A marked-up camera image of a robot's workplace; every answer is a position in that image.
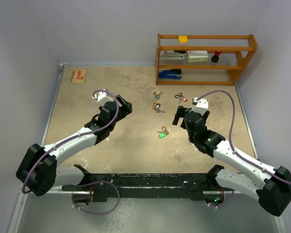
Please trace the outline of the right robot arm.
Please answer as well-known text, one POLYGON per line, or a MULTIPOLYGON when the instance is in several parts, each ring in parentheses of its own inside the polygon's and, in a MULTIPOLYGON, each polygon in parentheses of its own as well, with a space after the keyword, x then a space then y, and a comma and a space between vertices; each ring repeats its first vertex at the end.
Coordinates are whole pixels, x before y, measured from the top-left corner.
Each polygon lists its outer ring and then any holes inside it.
POLYGON ((195 147, 212 158, 221 160, 238 173, 221 168, 206 178, 211 190, 220 186, 241 192, 258 201, 260 206, 274 216, 281 216, 291 202, 291 172, 284 166, 269 166, 232 146, 217 132, 206 126, 209 111, 195 112, 192 108, 179 106, 173 125, 182 119, 181 128, 195 147))

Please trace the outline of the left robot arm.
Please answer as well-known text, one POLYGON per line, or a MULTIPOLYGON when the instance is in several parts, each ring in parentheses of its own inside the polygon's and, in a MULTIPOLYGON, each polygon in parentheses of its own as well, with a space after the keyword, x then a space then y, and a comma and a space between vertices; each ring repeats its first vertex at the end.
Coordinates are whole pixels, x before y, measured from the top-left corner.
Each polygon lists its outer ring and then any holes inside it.
POLYGON ((39 197, 47 193, 59 178, 57 167, 60 164, 102 142, 117 122, 132 113, 132 103, 105 89, 95 91, 92 98, 99 104, 99 113, 76 133, 49 145, 33 144, 28 148, 16 171, 16 177, 23 183, 24 194, 33 192, 39 197))

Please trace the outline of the green key tag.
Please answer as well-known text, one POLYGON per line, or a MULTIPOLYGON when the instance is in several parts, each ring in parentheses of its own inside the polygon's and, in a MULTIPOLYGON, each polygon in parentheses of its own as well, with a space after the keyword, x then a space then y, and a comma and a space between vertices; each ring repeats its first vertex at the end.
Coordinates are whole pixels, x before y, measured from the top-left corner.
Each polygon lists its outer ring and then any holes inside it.
POLYGON ((158 135, 159 138, 164 138, 164 137, 166 137, 166 136, 167 136, 166 133, 159 133, 159 135, 158 135))

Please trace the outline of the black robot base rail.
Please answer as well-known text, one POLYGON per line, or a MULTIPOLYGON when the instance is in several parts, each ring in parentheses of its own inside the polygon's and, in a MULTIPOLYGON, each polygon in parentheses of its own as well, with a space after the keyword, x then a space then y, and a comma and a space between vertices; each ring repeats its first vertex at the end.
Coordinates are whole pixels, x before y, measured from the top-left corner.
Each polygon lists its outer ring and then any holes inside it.
POLYGON ((93 187, 93 202, 106 202, 108 198, 137 199, 189 199, 204 200, 205 192, 219 192, 221 186, 215 180, 221 165, 214 165, 207 173, 89 173, 84 168, 84 178, 77 185, 67 184, 64 191, 89 191, 93 187))

